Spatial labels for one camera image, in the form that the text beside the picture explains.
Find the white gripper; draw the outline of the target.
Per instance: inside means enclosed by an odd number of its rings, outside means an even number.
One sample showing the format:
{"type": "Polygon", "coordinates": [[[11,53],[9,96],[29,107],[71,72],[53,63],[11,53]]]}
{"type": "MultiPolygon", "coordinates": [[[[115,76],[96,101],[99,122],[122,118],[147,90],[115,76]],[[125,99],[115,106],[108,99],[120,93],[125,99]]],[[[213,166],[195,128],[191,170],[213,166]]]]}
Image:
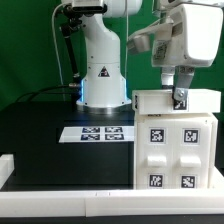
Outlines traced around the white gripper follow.
{"type": "Polygon", "coordinates": [[[160,3],[165,19],[172,22],[167,41],[154,37],[152,65],[161,69],[163,89],[173,89],[174,100],[186,100],[194,77],[193,67],[210,67],[219,46],[224,3],[160,3]],[[179,66],[174,85],[175,68],[179,66]]]}

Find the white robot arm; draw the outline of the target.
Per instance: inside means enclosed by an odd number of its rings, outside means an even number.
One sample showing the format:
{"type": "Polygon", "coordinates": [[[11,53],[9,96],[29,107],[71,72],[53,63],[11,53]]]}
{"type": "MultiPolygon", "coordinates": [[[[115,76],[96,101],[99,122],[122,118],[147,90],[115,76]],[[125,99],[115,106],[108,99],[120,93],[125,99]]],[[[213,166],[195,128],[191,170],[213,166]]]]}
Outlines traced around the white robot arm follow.
{"type": "MultiPolygon", "coordinates": [[[[81,86],[77,106],[111,113],[131,104],[126,79],[120,72],[120,39],[105,18],[128,17],[139,12],[143,0],[61,0],[68,18],[65,36],[84,32],[87,73],[73,77],[81,86]]],[[[223,24],[224,0],[153,0],[154,23],[128,37],[131,54],[152,52],[152,65],[161,69],[164,88],[176,102],[187,100],[195,69],[213,63],[223,24]]]]}

